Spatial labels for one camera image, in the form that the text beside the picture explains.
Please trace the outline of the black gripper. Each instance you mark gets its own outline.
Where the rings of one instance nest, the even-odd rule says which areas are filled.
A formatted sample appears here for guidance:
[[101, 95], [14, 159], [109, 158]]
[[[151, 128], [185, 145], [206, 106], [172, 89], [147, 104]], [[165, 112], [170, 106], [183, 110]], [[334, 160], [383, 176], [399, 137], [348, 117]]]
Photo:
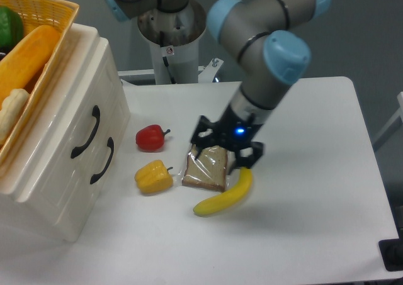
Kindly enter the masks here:
[[244, 113], [244, 116], [240, 116], [228, 105], [216, 122], [201, 115], [190, 140], [196, 150], [195, 160], [204, 149], [220, 146], [234, 154], [229, 174], [241, 167], [251, 169], [264, 154], [264, 144], [253, 141], [262, 124], [256, 123], [256, 112]]

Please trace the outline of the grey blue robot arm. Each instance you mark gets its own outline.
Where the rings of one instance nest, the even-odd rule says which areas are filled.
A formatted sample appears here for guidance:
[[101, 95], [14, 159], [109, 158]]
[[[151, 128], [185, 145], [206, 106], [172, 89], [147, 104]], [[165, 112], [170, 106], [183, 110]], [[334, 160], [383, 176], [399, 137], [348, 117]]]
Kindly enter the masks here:
[[119, 21], [137, 20], [148, 42], [157, 84], [198, 80], [198, 41], [209, 31], [247, 77], [216, 122], [201, 116], [191, 137], [196, 153], [220, 146], [233, 168], [251, 168], [264, 145], [254, 137], [311, 61], [291, 29], [322, 14], [331, 0], [218, 0], [205, 11], [195, 0], [105, 0]]

